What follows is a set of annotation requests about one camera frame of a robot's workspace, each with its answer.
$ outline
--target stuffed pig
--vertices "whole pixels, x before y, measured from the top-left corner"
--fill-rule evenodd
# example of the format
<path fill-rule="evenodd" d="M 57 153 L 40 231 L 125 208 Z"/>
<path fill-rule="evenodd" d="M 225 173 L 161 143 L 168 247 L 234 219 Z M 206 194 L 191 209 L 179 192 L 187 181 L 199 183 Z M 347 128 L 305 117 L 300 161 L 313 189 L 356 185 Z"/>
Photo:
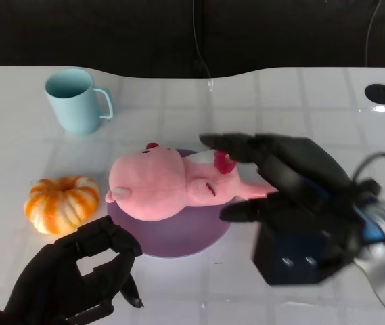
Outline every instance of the stuffed pig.
<path fill-rule="evenodd" d="M 235 196 L 264 198 L 274 188 L 246 184 L 228 155 L 207 150 L 182 158 L 177 150 L 148 144 L 112 165 L 106 202 L 144 221 L 172 217 L 186 206 L 225 204 Z"/>

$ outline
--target small orange pumpkin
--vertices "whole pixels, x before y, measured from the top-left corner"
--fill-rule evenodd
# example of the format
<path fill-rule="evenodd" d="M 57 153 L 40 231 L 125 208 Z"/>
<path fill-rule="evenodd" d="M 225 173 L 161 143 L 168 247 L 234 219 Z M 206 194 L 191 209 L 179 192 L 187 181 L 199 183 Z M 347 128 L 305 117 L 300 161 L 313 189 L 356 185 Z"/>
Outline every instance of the small orange pumpkin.
<path fill-rule="evenodd" d="M 41 179 L 30 191 L 24 212 L 43 234 L 74 231 L 99 206 L 96 181 L 85 177 Z"/>

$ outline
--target round plate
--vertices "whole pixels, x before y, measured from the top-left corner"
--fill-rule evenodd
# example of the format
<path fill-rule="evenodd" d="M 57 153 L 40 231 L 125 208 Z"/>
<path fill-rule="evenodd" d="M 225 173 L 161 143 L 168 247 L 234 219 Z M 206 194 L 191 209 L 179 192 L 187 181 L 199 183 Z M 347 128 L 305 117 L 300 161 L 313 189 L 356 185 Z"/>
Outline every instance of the round plate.
<path fill-rule="evenodd" d="M 183 157 L 195 153 L 178 149 Z M 107 214 L 114 223 L 130 232 L 143 252 L 155 257 L 183 257 L 203 251 L 218 241 L 230 223 L 219 219 L 227 204 L 213 207 L 185 207 L 175 216 L 161 221 L 132 218 L 114 202 L 107 203 Z"/>

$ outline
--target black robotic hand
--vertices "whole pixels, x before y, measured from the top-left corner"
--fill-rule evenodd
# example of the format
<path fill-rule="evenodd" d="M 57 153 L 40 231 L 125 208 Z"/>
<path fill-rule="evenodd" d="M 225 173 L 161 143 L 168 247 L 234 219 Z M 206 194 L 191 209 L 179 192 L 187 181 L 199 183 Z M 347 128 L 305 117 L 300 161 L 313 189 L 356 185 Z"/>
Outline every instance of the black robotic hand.
<path fill-rule="evenodd" d="M 278 192 L 234 204 L 221 219 L 261 223 L 253 261 L 272 284 L 314 284 L 352 263 L 359 253 L 364 220 L 354 212 L 373 181 L 355 184 L 320 146 L 307 138 L 280 135 L 201 135 L 207 146 L 258 174 Z"/>
<path fill-rule="evenodd" d="M 82 276 L 76 261 L 107 249 L 119 254 Z M 42 248 L 26 266 L 0 311 L 0 325 L 90 324 L 114 311 L 118 292 L 133 307 L 143 307 L 131 275 L 141 254 L 138 241 L 110 216 L 81 226 Z"/>

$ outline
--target white table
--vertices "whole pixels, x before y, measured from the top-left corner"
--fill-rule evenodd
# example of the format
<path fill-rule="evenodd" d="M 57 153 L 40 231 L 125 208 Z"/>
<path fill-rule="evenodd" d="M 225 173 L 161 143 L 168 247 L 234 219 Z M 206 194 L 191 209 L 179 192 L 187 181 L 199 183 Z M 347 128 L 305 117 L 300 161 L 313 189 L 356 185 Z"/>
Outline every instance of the white table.
<path fill-rule="evenodd" d="M 207 80 L 132 79 L 90 70 L 116 102 L 111 121 L 89 137 L 65 135 L 43 93 L 62 68 L 0 67 L 0 309 L 25 265 L 55 236 L 36 232 L 23 214 L 42 177 L 95 177 L 104 194 L 122 154 L 148 142 L 199 150 L 198 134 L 241 131 L 311 137 L 351 173 L 385 150 L 385 112 L 363 94 L 385 84 L 385 68 L 278 68 Z M 384 187 L 385 162 L 369 171 Z M 253 167 L 242 168 L 256 178 Z M 104 202 L 95 217 L 104 215 Z M 133 276 L 145 309 L 118 295 L 113 316 L 95 324 L 385 325 L 385 310 L 365 276 L 348 267 L 320 286 L 271 288 L 250 261 L 256 225 L 234 225 L 213 247 L 182 259 L 136 260 Z M 80 261 L 80 269 L 112 254 Z"/>

